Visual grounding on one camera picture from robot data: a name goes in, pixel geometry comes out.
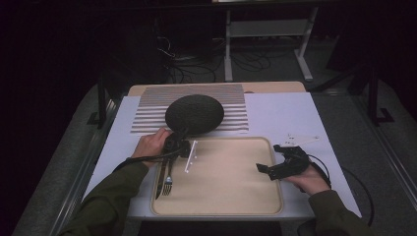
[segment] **small white object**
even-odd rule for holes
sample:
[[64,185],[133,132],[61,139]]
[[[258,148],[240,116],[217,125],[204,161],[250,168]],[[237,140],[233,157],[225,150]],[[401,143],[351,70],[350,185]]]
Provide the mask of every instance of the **small white object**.
[[196,149],[197,149],[197,141],[193,141],[193,145],[191,146],[190,155],[188,156],[187,165],[185,166],[185,172],[188,173],[190,171],[190,166],[193,164],[192,157],[194,159],[197,158]]
[[291,135],[288,134],[288,137],[280,146],[282,148],[290,148],[290,147],[297,147],[303,144],[311,143],[318,141],[320,139],[319,136],[301,136],[301,135]]

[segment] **black cable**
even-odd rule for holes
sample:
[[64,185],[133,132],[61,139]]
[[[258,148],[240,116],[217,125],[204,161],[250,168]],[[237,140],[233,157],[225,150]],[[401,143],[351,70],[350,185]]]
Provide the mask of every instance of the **black cable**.
[[[272,52],[272,50],[273,50],[274,48],[275,48],[275,43],[272,45],[272,47],[271,47],[271,49],[268,51],[268,53]],[[287,50],[285,50],[283,53],[280,53],[280,54],[278,54],[278,55],[274,55],[274,56],[265,55],[265,57],[267,57],[267,58],[269,58],[269,59],[272,59],[272,58],[279,58],[279,57],[284,57],[284,56],[286,56],[286,55],[288,55],[288,54],[290,54],[290,53],[293,53],[293,51],[294,51],[294,48],[290,48],[290,49],[287,49]]]
[[267,54],[268,53],[270,53],[274,48],[275,48],[275,44],[274,43],[272,43],[271,44],[271,46],[270,46],[270,48],[267,48],[266,50],[264,50],[263,48],[261,48],[261,47],[258,47],[258,45],[256,44],[256,43],[253,43],[252,44],[252,47],[254,48],[254,49],[257,49],[257,50],[263,50],[263,52],[261,53],[261,55],[258,55],[258,54],[256,54],[255,52],[252,52],[252,54],[254,54],[254,55],[256,55],[256,56],[258,56],[259,58],[266,58],[266,59],[268,59],[267,58]]
[[[215,71],[220,67],[221,62],[222,62],[222,59],[219,60],[219,62],[217,63],[217,65],[215,65],[214,69],[211,69],[211,68],[206,67],[206,66],[201,66],[201,65],[204,65],[205,63],[190,64],[190,65],[178,65],[178,64],[174,64],[174,65],[172,65],[172,67],[175,68],[175,69],[177,69],[177,70],[179,70],[182,74],[184,74],[184,72],[190,73],[190,74],[193,74],[193,75],[212,74],[212,76],[213,76],[212,82],[215,83],[215,81],[216,81]],[[207,70],[207,72],[193,72],[193,71],[184,69],[184,68],[193,68],[193,67],[194,68],[200,68],[200,69]]]
[[188,56],[188,57],[178,56],[178,55],[181,55],[178,52],[176,52],[175,54],[177,56],[173,59],[173,61],[174,61],[174,63],[176,63],[176,65],[178,65],[180,63],[186,63],[186,62],[189,62],[189,61],[199,61],[199,60],[201,62],[199,62],[198,64],[194,64],[194,65],[204,65],[209,61],[210,58],[212,58],[214,56],[219,56],[219,55],[224,56],[224,51],[215,48],[211,51],[210,54],[202,54],[202,55]]
[[369,192],[369,190],[366,188],[365,184],[355,175],[353,174],[350,170],[346,169],[343,166],[340,166],[341,169],[343,171],[346,171],[347,173],[349,173],[353,178],[355,178],[356,181],[358,181],[358,183],[362,186],[362,188],[364,189],[366,195],[368,196],[368,200],[369,200],[369,205],[371,208],[371,213],[370,213],[370,217],[368,220],[368,226],[372,225],[372,222],[374,221],[374,215],[375,215],[375,207],[374,207],[374,200],[372,199],[371,193]]
[[189,75],[183,75],[180,81],[180,84],[192,84],[192,83],[193,83],[193,78],[191,78],[191,76]]
[[[224,53],[214,53],[211,56],[224,56]],[[196,64],[181,64],[181,63],[184,63],[184,61],[175,61],[175,65],[176,66],[181,66],[181,67],[193,67],[193,66],[202,66],[204,64],[209,63],[209,61],[212,61],[212,60],[207,59],[206,57],[195,57],[193,59],[194,60],[202,60],[202,61],[198,62]],[[219,63],[217,63],[217,65],[214,67],[213,70],[217,70],[220,67],[221,61],[222,60],[220,60]]]
[[[270,60],[267,57],[258,57],[258,58],[251,58],[249,55],[245,55],[245,53],[239,53],[243,58],[245,58],[246,61],[248,62],[257,62],[260,65],[260,68],[263,69],[267,69],[270,68]],[[266,60],[267,61],[267,65],[264,66],[264,64],[262,63],[262,60]]]
[[186,77],[190,79],[190,83],[192,83],[192,82],[193,82],[193,80],[191,79],[191,77],[190,77],[189,75],[185,75],[185,74],[184,74],[184,71],[183,71],[182,69],[180,69],[180,68],[178,68],[178,67],[176,67],[176,66],[171,66],[171,68],[173,68],[173,69],[174,69],[174,71],[175,71],[175,70],[177,70],[177,71],[179,71],[179,72],[181,73],[181,80],[180,80],[180,82],[179,82],[178,84],[183,84],[183,83],[184,83],[184,79],[185,79]]
[[315,157],[315,156],[313,156],[313,155],[310,155],[310,154],[307,154],[308,156],[310,156],[310,157],[312,157],[312,158],[314,158],[314,159],[316,159],[316,160],[318,160],[321,164],[322,164],[322,166],[325,168],[325,170],[326,170],[326,173],[327,173],[327,175],[328,175],[328,179],[330,180],[330,174],[328,173],[328,167],[320,160],[320,159],[318,159],[317,157]]
[[177,84],[177,76],[175,75],[175,68],[169,68],[169,76],[171,76],[172,84]]
[[[325,170],[326,170],[326,172],[328,173],[328,168],[326,167],[326,165],[320,160],[320,159],[318,159],[317,157],[315,157],[315,156],[313,156],[313,155],[310,155],[310,154],[307,154],[308,156],[310,156],[310,157],[312,157],[312,158],[314,158],[314,159],[316,159],[316,160],[318,160],[322,165],[323,165],[323,167],[325,168]],[[375,206],[374,206],[374,200],[372,199],[372,196],[371,196],[371,193],[369,192],[369,190],[366,188],[366,186],[365,186],[365,184],[355,175],[355,174],[353,174],[350,170],[348,170],[348,169],[346,169],[345,167],[343,167],[343,166],[340,166],[340,168],[343,170],[343,171],[345,171],[345,172],[347,172],[347,173],[349,173],[356,181],[358,181],[358,183],[362,186],[362,188],[364,189],[364,191],[365,191],[365,193],[366,193],[366,195],[367,195],[367,197],[368,197],[368,200],[369,200],[369,205],[370,205],[370,208],[371,208],[371,213],[370,213],[370,218],[369,218],[369,220],[368,220],[368,226],[371,226],[372,225],[372,222],[374,221],[374,216],[375,216]]]
[[[251,65],[249,63],[245,63],[245,62],[239,60],[238,58],[236,58],[235,56],[230,55],[230,58],[236,64],[237,67],[239,67],[240,69],[242,69],[244,71],[248,71],[248,72],[260,72],[262,70],[262,68],[256,67],[256,66]],[[250,69],[244,68],[242,65],[245,65],[247,67],[254,68],[254,70],[250,70]]]
[[119,170],[123,167],[125,167],[126,165],[132,164],[132,163],[136,163],[136,162],[142,162],[142,161],[152,161],[152,162],[160,162],[162,161],[162,159],[164,158],[169,158],[169,157],[173,157],[173,156],[178,156],[178,154],[182,151],[182,148],[179,148],[177,150],[174,150],[172,152],[169,153],[165,153],[165,154],[161,154],[161,155],[156,155],[156,156],[142,156],[142,157],[138,157],[138,158],[127,158],[125,161],[123,161],[122,163],[120,163],[114,170]]

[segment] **wire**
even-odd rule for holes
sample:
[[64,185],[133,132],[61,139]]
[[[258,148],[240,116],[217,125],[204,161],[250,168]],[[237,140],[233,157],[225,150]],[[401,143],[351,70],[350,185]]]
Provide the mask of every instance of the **wire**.
[[327,173],[327,175],[328,175],[328,179],[330,180],[330,174],[328,173],[328,167],[320,160],[320,159],[318,159],[317,157],[315,157],[315,156],[313,156],[313,155],[310,155],[310,154],[307,154],[308,156],[310,156],[310,157],[312,157],[312,158],[314,158],[314,159],[316,159],[316,160],[318,160],[321,164],[322,164],[322,166],[325,168],[325,170],[326,170],[326,173]]
[[190,61],[190,60],[200,60],[203,59],[203,64],[207,62],[208,57],[212,57],[212,56],[217,56],[217,55],[224,55],[224,51],[222,49],[224,49],[226,41],[224,38],[213,38],[212,39],[213,42],[213,46],[212,49],[209,51],[209,53],[203,53],[201,55],[190,55],[190,56],[179,56],[181,55],[183,52],[176,52],[176,55],[178,55],[177,57],[175,57],[173,60],[176,63],[180,63],[180,62],[185,62],[185,61]]
[[177,76],[175,75],[175,68],[169,68],[169,76],[171,76],[172,84],[177,84]]
[[[318,159],[317,157],[315,157],[313,155],[310,155],[310,154],[307,154],[307,155],[310,156],[310,157],[312,157],[312,158],[314,158],[314,159],[316,159],[316,160],[318,160],[325,167],[325,170],[328,173],[328,168],[325,166],[325,164],[320,159]],[[349,173],[356,181],[358,181],[358,183],[364,189],[364,191],[365,191],[365,193],[366,193],[366,195],[368,197],[369,205],[370,205],[370,209],[371,209],[370,217],[369,217],[369,220],[368,220],[368,226],[371,226],[372,225],[372,222],[374,221],[374,216],[375,216],[374,200],[372,199],[371,193],[366,188],[365,184],[355,174],[353,174],[350,170],[348,170],[347,168],[345,168],[343,166],[340,166],[340,167],[341,167],[341,169],[343,171]]]
[[[178,70],[181,72],[182,74],[182,79],[188,77],[191,80],[191,77],[189,75],[185,75],[184,73],[188,73],[188,74],[192,74],[192,75],[206,75],[206,74],[212,74],[212,82],[215,83],[216,81],[216,74],[215,71],[217,71],[217,69],[220,67],[221,63],[223,62],[223,57],[221,57],[220,60],[218,60],[218,63],[214,66],[214,68],[209,68],[207,66],[203,66],[205,64],[207,64],[208,62],[198,62],[195,64],[182,64],[182,63],[174,63],[173,65],[171,65],[171,67],[173,67],[174,69]],[[192,68],[196,68],[196,69],[203,69],[202,72],[195,72],[193,71]]]
[[[252,47],[254,48],[254,49],[257,49],[257,50],[259,50],[259,49],[261,49],[260,47],[258,47],[258,45],[257,44],[255,44],[255,43],[253,43],[252,44]],[[275,48],[275,43],[272,43],[271,44],[271,46],[267,49],[267,50],[264,50],[262,53],[261,53],[261,55],[257,55],[255,52],[253,52],[253,54],[254,55],[256,55],[256,56],[258,56],[259,58],[267,58],[267,54],[268,53],[270,53],[273,49]]]
[[169,39],[167,37],[164,36],[158,36],[157,39],[164,39],[167,43],[168,43],[168,51],[171,50],[171,42],[169,41]]
[[368,220],[368,226],[371,226],[373,221],[374,221],[374,216],[375,216],[375,206],[374,206],[374,200],[372,199],[371,193],[369,192],[369,190],[366,188],[365,184],[355,175],[353,174],[350,170],[346,169],[343,166],[340,166],[341,169],[347,173],[349,173],[353,178],[355,178],[356,181],[358,181],[358,183],[362,186],[362,188],[364,189],[368,200],[369,200],[369,205],[371,208],[371,213],[370,213],[370,217]]
[[[260,64],[260,68],[262,69],[267,69],[270,67],[270,60],[269,58],[265,57],[265,56],[258,56],[255,52],[252,52],[251,54],[255,55],[257,58],[252,58],[250,55],[247,55],[245,53],[240,53],[240,55],[242,57],[244,57],[248,62],[258,62]],[[262,60],[267,61],[267,65],[264,66],[264,64],[262,64]]]
[[[235,57],[235,56],[230,55],[230,58],[236,64],[236,66],[238,66],[242,70],[249,71],[249,72],[260,72],[261,70],[263,70],[263,68],[259,68],[259,67],[256,67],[254,65],[251,65],[249,63],[243,62],[243,61],[237,59],[237,57]],[[254,70],[244,68],[244,66],[253,68]]]
[[190,76],[185,75],[184,72],[181,69],[179,69],[178,67],[171,66],[171,69],[173,69],[173,75],[171,75],[172,83],[173,84],[177,84],[177,75],[175,73],[176,70],[181,73],[181,80],[180,80],[179,84],[183,84],[184,83],[184,79],[186,77],[190,79],[190,81],[189,81],[190,83],[193,81]]
[[131,163],[135,163],[135,162],[142,162],[142,161],[152,161],[152,162],[160,162],[160,161],[162,161],[162,159],[164,159],[164,158],[172,158],[172,157],[175,157],[175,156],[178,156],[178,154],[182,151],[183,149],[182,148],[179,148],[179,149],[176,149],[176,150],[174,150],[174,151],[172,151],[172,152],[169,152],[169,153],[165,153],[165,154],[162,154],[162,155],[156,155],[156,156],[142,156],[142,157],[140,157],[140,158],[127,158],[125,161],[123,161],[122,163],[120,163],[114,170],[113,170],[113,172],[114,171],[116,171],[116,170],[119,170],[119,169],[121,169],[122,167],[124,167],[124,166],[126,166],[126,165],[128,165],[128,164],[131,164]]
[[161,51],[161,52],[163,52],[163,53],[165,53],[167,56],[170,56],[172,58],[175,58],[175,54],[174,53],[167,52],[167,51],[165,51],[165,50],[163,50],[161,48],[156,48],[156,49],[159,50],[159,51]]

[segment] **person's right hand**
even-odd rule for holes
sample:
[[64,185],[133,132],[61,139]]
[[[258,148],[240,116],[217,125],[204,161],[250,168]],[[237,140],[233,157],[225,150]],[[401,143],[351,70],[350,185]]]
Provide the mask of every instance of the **person's right hand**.
[[[155,156],[162,153],[163,145],[170,132],[160,128],[156,134],[142,136],[136,145],[132,158],[140,158],[142,156]],[[147,167],[151,167],[154,162],[144,161]]]
[[330,190],[326,181],[312,165],[309,165],[309,167],[307,167],[300,175],[289,176],[284,178],[284,180],[291,182],[310,196],[322,191]]

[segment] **serving tray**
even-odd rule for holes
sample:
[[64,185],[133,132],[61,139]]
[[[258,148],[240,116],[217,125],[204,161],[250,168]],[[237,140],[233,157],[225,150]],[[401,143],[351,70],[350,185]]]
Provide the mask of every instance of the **serving tray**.
[[258,172],[256,163],[274,165],[269,141],[262,137],[197,139],[196,156],[172,169],[172,191],[151,201],[157,215],[271,215],[282,209],[279,181]]

